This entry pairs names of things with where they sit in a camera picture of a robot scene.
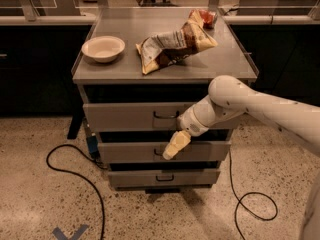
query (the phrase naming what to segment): drawer cabinet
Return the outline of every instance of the drawer cabinet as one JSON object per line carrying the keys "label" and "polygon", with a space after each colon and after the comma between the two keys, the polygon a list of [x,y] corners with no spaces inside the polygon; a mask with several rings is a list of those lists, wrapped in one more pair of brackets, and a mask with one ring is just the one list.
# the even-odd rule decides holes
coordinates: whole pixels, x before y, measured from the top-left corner
{"label": "drawer cabinet", "polygon": [[136,44],[183,26],[190,14],[190,8],[168,10],[105,8],[92,36],[119,37],[126,43],[124,52],[111,63],[80,57],[76,64],[73,80],[97,138],[101,161],[108,168],[110,186],[116,190],[215,184],[237,118],[192,138],[170,161],[163,159],[162,152],[178,130],[177,117],[208,95],[212,79],[220,75],[232,75],[245,83],[256,79],[251,61],[222,17],[214,30],[206,30],[219,43],[217,47],[143,75]]}
{"label": "drawer cabinet", "polygon": [[211,186],[238,125],[215,125],[168,161],[162,153],[178,130],[177,117],[207,95],[202,84],[105,84],[80,87],[90,130],[115,189]]}

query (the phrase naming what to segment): chip bag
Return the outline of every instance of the chip bag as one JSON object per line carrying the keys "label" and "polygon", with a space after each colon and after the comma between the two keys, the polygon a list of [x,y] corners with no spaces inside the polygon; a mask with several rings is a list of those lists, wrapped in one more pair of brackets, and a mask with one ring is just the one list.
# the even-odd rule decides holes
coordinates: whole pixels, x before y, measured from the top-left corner
{"label": "chip bag", "polygon": [[203,20],[203,28],[205,29],[213,29],[214,25],[216,24],[218,14],[213,11],[208,10],[198,10],[200,16]]}
{"label": "chip bag", "polygon": [[217,46],[218,43],[204,31],[203,24],[199,10],[192,10],[179,31],[160,33],[137,44],[142,73],[149,74]]}

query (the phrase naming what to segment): blue tape mark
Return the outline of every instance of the blue tape mark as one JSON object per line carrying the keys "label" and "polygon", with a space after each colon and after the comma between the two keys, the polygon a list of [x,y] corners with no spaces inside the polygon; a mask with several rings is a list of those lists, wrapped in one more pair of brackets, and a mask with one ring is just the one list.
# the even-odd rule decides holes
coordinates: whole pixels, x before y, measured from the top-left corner
{"label": "blue tape mark", "polygon": [[[84,231],[87,230],[89,226],[88,225],[81,225],[80,228],[74,233],[74,235],[70,238],[70,240],[78,240],[81,235],[84,233]],[[55,228],[52,233],[58,240],[68,240],[68,238],[63,234],[60,228]]]}
{"label": "blue tape mark", "polygon": [[80,238],[80,236],[84,233],[84,231],[86,231],[86,229],[88,228],[88,225],[81,225],[81,227],[77,230],[76,233],[74,233],[73,237],[70,238],[70,240],[78,240]]}
{"label": "blue tape mark", "polygon": [[58,240],[68,240],[68,238],[63,234],[60,228],[55,228],[52,233]]}

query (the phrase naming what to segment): power cord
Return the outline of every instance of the power cord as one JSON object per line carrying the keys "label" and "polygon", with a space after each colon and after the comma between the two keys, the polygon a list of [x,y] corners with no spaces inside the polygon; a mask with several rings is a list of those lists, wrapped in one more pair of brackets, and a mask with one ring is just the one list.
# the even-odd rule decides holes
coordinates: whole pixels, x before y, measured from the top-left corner
{"label": "power cord", "polygon": [[101,225],[101,233],[100,233],[100,240],[103,240],[103,237],[104,237],[104,227],[105,227],[105,211],[104,211],[104,203],[103,203],[103,199],[102,199],[102,196],[99,192],[99,190],[97,189],[97,187],[89,180],[87,179],[85,176],[79,174],[79,173],[76,173],[76,172],[73,172],[73,171],[69,171],[69,170],[64,170],[64,169],[59,169],[59,168],[56,168],[56,167],[53,167],[50,162],[49,162],[49,159],[50,159],[50,156],[59,148],[62,148],[62,147],[71,147],[73,149],[76,149],[84,158],[86,158],[88,161],[94,163],[95,165],[97,165],[100,169],[106,169],[104,167],[102,167],[102,163],[96,161],[96,160],[92,160],[90,159],[88,156],[86,156],[84,154],[84,152],[79,149],[78,147],[72,145],[72,144],[62,144],[62,145],[59,145],[57,147],[55,147],[54,149],[52,149],[49,154],[47,155],[47,159],[46,159],[46,162],[47,162],[47,165],[50,169],[54,170],[54,171],[58,171],[58,172],[65,172],[65,173],[69,173],[69,174],[72,174],[72,175],[76,175],[78,177],[80,177],[81,179],[85,180],[86,182],[88,182],[92,188],[95,190],[95,192],[97,193],[98,197],[99,197],[99,201],[100,201],[100,205],[101,205],[101,213],[102,213],[102,225]]}
{"label": "power cord", "polygon": [[239,4],[235,4],[233,5],[229,10],[227,10],[223,15],[227,16],[229,14],[229,12],[233,12],[233,11],[237,11],[239,10]]}
{"label": "power cord", "polygon": [[[241,198],[238,197],[238,195],[236,194],[236,192],[235,192],[235,190],[234,190],[234,186],[233,186],[233,178],[232,178],[232,153],[231,153],[231,149],[230,149],[229,153],[230,153],[230,170],[229,170],[229,172],[230,172],[231,188],[232,188],[232,192],[233,192],[234,196],[235,196],[235,197],[237,198],[237,200],[238,200],[237,206],[236,206],[235,211],[234,211],[234,221],[235,221],[237,230],[238,230],[238,232],[240,233],[242,239],[245,240],[246,238],[245,238],[244,235],[242,234],[242,231],[241,231],[241,229],[240,229],[240,227],[239,227],[239,224],[238,224],[237,214],[238,214],[239,206],[242,205],[242,207],[243,207],[244,209],[246,209],[247,212],[249,212],[253,217],[255,217],[256,219],[262,220],[262,221],[271,221],[271,220],[274,220],[274,219],[278,216],[278,206],[277,206],[276,202],[275,202],[270,196],[268,196],[268,195],[266,195],[266,194],[264,194],[264,193],[261,193],[261,192],[248,192],[248,193],[244,194]],[[272,217],[270,217],[270,218],[263,218],[263,217],[257,215],[256,213],[254,213],[253,211],[251,211],[247,206],[245,206],[245,205],[242,203],[242,200],[243,200],[245,197],[249,196],[249,195],[261,195],[261,196],[264,196],[264,197],[266,197],[267,199],[269,199],[269,200],[273,203],[273,205],[274,205],[274,207],[275,207],[275,214],[274,214]]]}

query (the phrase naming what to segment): speckled floor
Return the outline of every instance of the speckled floor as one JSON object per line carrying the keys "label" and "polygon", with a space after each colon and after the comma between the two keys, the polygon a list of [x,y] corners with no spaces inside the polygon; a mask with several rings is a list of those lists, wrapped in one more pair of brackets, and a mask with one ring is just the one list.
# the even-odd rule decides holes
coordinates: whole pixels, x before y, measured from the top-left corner
{"label": "speckled floor", "polygon": [[[46,165],[55,146],[70,143],[87,152],[84,130],[67,140],[70,118],[0,119],[0,239],[99,239],[101,207],[94,190],[74,175]],[[242,207],[239,226],[246,239],[297,239],[320,160],[248,115],[232,136],[233,180],[239,196],[261,191],[277,203],[270,222]],[[104,239],[241,239],[234,222],[237,204],[229,178],[229,156],[216,185],[180,193],[116,192],[105,171],[76,150],[57,150],[52,165],[83,174],[105,204]],[[262,216],[274,214],[264,197],[244,203]]]}

